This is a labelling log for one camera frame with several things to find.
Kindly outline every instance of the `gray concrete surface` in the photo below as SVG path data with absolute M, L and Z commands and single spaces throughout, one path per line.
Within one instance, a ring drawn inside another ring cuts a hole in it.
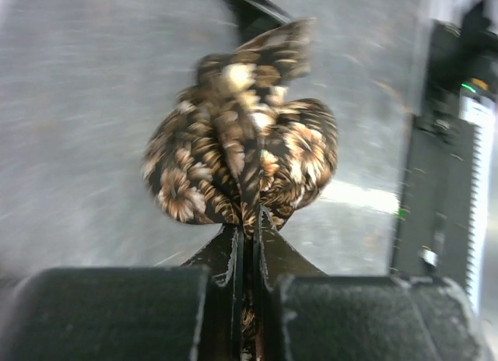
M 275 1 L 319 20 L 312 74 L 289 96 L 326 101 L 340 128 L 335 181 L 282 235 L 327 273 L 384 274 L 419 82 L 420 1 Z M 218 226 L 162 215 L 140 159 L 196 59 L 236 46 L 230 13 L 220 0 L 0 2 L 0 272 L 180 264 Z M 492 331 L 498 288 L 484 287 Z

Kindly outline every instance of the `black device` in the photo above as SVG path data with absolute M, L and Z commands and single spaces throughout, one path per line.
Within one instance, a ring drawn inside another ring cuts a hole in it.
M 266 0 L 226 1 L 243 41 L 290 19 Z M 433 43 L 440 38 L 434 34 Z M 475 64 L 463 74 L 474 79 L 466 85 L 479 95 L 465 88 L 471 94 L 463 90 L 460 96 L 477 104 L 484 103 L 483 95 L 494 100 L 494 79 L 476 73 L 488 55 L 470 42 L 475 53 L 463 51 L 466 58 L 455 50 L 453 59 Z M 266 361 L 493 359 L 462 273 L 468 269 L 478 133 L 475 123 L 445 107 L 453 105 L 451 95 L 458 101 L 460 90 L 444 81 L 452 66 L 447 52 L 441 50 L 440 63 L 430 61 L 426 109 L 413 119 L 405 214 L 390 275 L 326 275 L 259 209 L 254 302 Z M 438 69 L 443 76 L 431 78 Z M 416 174 L 422 164 L 425 180 Z M 464 231 L 458 233 L 460 226 Z M 221 226 L 181 267 L 54 268 L 8 282 L 9 294 L 0 303 L 0 360 L 239 360 L 242 242 L 240 227 Z
M 472 7 L 461 28 L 433 27 L 391 260 L 392 272 L 454 279 L 476 312 L 498 89 L 498 36 L 485 7 Z

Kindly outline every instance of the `gray floor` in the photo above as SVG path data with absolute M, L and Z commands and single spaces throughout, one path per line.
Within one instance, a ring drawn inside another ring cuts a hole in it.
M 275 1 L 319 19 L 312 74 L 290 96 L 326 101 L 341 132 L 334 183 L 282 234 L 330 274 L 384 274 L 419 83 L 420 0 Z M 195 60 L 236 45 L 223 3 L 0 2 L 0 272 L 184 261 L 218 226 L 163 216 L 142 186 L 140 159 Z M 498 201 L 491 206 L 498 212 Z M 489 230 L 491 264 L 498 227 Z

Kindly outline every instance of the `white strip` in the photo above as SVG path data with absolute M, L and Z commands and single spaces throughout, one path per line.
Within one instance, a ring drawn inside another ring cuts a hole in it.
M 489 179 L 491 159 L 493 157 L 493 140 L 495 133 L 495 104 L 483 98 L 486 107 L 475 100 L 462 97 L 461 118 L 476 126 L 474 178 L 471 202 L 470 249 L 468 295 L 476 313 L 481 301 L 481 270 L 484 240 L 488 223 Z
M 352 207 L 369 208 L 390 214 L 396 214 L 399 209 L 399 200 L 392 192 L 361 188 L 339 180 L 332 181 L 323 190 L 320 200 L 342 203 Z

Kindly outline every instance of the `green light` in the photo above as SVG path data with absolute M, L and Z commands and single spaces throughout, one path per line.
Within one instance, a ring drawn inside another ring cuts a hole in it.
M 473 93 L 475 93 L 475 89 L 473 87 L 470 87 L 469 85 L 466 85 L 464 83 L 461 84 L 462 87 L 465 87 L 466 89 L 469 89 L 470 91 L 472 91 Z

